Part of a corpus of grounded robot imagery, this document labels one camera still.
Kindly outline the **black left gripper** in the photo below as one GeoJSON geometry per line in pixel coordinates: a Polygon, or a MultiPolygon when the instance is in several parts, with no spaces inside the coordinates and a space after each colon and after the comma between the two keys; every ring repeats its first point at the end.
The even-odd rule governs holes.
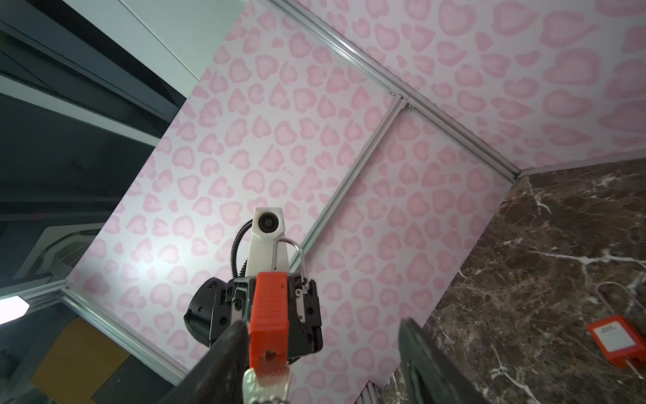
{"type": "MultiPolygon", "coordinates": [[[[257,280],[240,277],[228,282],[208,279],[193,296],[183,316],[185,327],[199,343],[210,347],[239,320],[249,322],[257,280]]],[[[315,281],[301,275],[288,276],[288,360],[318,353],[323,348],[321,308],[315,281]]]]}

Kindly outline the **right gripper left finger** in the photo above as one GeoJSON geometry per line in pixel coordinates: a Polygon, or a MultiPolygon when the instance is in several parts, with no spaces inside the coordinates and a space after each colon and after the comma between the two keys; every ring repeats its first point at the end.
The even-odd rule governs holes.
{"type": "Polygon", "coordinates": [[[242,403],[242,381],[248,369],[248,325],[238,321],[220,335],[193,370],[160,402],[242,403]]]}

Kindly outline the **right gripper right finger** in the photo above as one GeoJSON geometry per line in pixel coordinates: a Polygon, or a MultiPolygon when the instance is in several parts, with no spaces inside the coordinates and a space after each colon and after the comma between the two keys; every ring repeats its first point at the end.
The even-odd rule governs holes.
{"type": "Polygon", "coordinates": [[[400,322],[398,340],[410,403],[488,403],[414,319],[400,322]]]}

